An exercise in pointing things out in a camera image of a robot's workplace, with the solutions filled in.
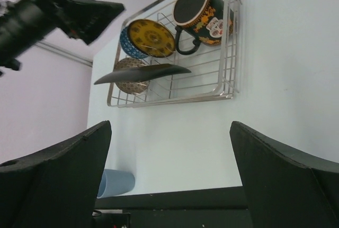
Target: black mug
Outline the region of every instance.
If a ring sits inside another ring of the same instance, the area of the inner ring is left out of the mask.
[[[176,24],[175,45],[178,53],[190,55],[195,53],[200,44],[221,44],[224,2],[223,0],[177,0],[173,9],[173,19]],[[230,10],[229,31],[233,33],[234,12]],[[182,31],[195,37],[194,47],[189,51],[182,51],[179,40]]]

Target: black plate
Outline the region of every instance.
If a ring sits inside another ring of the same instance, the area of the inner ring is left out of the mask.
[[[191,71],[189,69],[178,65],[159,64],[113,71],[112,73],[101,77],[94,84],[97,85],[120,82],[137,83],[140,81],[149,81],[164,76],[185,74],[190,72]]]

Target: patterned bowl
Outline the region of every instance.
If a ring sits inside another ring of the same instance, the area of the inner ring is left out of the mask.
[[[136,59],[145,59],[148,57],[147,54],[141,52],[138,48],[136,48],[132,41],[129,39],[127,34],[128,26],[126,26],[120,34],[120,45],[123,51],[130,57]]]
[[[126,68],[137,68],[137,67],[144,67],[146,64],[144,64],[141,60],[135,59],[135,58],[125,58],[120,61],[118,61],[117,64],[115,64],[114,69],[115,70],[121,70]],[[121,89],[122,92],[125,92],[127,94],[140,94],[144,92],[148,86],[149,81],[142,81],[140,83],[115,83],[116,86]]]

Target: screw hole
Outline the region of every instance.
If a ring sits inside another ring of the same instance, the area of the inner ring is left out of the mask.
[[[0,167],[12,166],[12,165],[15,165],[16,163],[18,163],[18,160],[10,160],[10,161],[2,163]]]

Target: cup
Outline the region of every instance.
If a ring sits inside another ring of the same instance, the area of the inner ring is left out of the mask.
[[[173,8],[173,19],[176,24],[175,45],[178,53],[190,55],[195,53],[200,44],[221,44],[224,2],[223,0],[177,0]],[[233,32],[234,12],[230,10],[229,35]],[[194,37],[194,47],[182,51],[179,47],[182,31]]]
[[[135,185],[134,175],[126,171],[104,169],[97,198],[107,198],[131,191]]]

